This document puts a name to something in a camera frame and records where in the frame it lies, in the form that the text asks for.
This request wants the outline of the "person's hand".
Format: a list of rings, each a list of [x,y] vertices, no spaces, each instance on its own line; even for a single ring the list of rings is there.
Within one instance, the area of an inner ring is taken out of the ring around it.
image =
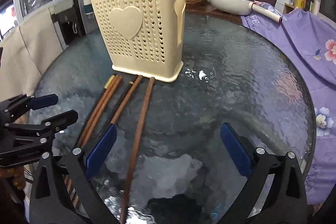
[[[26,179],[23,166],[17,166],[15,168],[1,168],[0,174],[1,178],[12,178],[13,185],[18,190],[23,190],[25,188]]]

